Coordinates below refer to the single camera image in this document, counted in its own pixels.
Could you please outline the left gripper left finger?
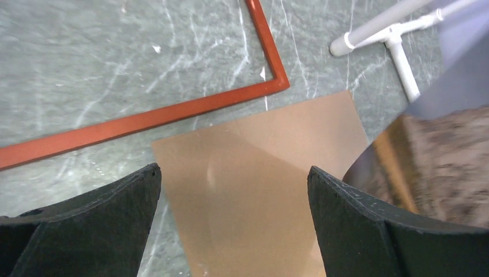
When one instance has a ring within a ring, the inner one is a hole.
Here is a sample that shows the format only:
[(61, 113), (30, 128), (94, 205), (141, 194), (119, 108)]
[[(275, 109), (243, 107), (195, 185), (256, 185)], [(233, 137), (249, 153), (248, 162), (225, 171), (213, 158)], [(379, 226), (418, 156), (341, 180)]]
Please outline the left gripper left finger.
[(161, 193), (151, 163), (76, 197), (1, 217), (2, 276), (136, 276)]

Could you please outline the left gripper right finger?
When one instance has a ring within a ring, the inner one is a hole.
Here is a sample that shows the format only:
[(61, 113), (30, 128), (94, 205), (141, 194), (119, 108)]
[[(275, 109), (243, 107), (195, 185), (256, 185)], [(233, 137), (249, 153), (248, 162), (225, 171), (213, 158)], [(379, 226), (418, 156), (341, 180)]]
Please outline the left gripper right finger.
[(313, 166), (309, 205), (327, 276), (487, 276), (488, 230), (411, 213)]

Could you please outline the mountain photo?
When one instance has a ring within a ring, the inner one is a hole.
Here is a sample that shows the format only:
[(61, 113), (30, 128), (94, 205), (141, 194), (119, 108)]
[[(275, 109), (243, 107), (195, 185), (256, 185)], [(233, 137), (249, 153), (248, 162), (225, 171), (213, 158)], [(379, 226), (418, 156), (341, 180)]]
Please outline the mountain photo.
[(488, 227), (488, 30), (358, 157), (343, 181), (389, 204), (450, 223)]

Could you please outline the red wooden picture frame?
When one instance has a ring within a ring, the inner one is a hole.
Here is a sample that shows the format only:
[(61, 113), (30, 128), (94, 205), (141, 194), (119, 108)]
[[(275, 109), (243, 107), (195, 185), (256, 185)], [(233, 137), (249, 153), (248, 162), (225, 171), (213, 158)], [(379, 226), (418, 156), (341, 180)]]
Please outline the red wooden picture frame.
[(157, 108), (83, 128), (37, 138), (1, 148), (1, 170), (50, 158), (168, 123), (205, 114), (289, 88), (287, 73), (259, 0), (247, 0), (247, 8), (273, 78), (247, 87)]

